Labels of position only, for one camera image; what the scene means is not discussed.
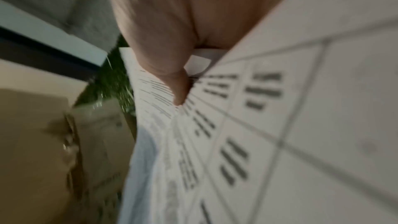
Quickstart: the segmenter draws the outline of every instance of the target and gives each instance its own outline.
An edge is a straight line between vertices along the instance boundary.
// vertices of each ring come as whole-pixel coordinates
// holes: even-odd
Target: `white paper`
[[[160,150],[151,223],[398,223],[397,6],[286,0],[179,108],[123,49]]]

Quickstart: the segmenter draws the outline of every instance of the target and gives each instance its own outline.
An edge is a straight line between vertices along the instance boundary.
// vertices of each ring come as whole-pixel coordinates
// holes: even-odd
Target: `hand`
[[[280,0],[111,0],[140,65],[181,105],[190,89],[184,65],[196,47],[233,47]]]

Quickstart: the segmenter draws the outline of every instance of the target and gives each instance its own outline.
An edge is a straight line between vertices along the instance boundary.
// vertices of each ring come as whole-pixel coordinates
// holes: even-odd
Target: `printed form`
[[[285,0],[193,56],[176,107],[121,49],[159,150],[151,223],[398,223],[397,51],[396,0]]]

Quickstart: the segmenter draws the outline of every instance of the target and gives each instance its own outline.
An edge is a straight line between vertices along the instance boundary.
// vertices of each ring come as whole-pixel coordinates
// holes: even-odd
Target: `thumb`
[[[167,75],[156,75],[174,94],[174,105],[182,105],[191,88],[191,82],[185,69]]]

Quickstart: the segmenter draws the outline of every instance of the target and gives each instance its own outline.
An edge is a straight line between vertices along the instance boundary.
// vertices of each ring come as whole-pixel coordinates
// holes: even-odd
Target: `paper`
[[[149,223],[397,223],[393,3],[285,0],[179,108],[123,49],[159,149]]]

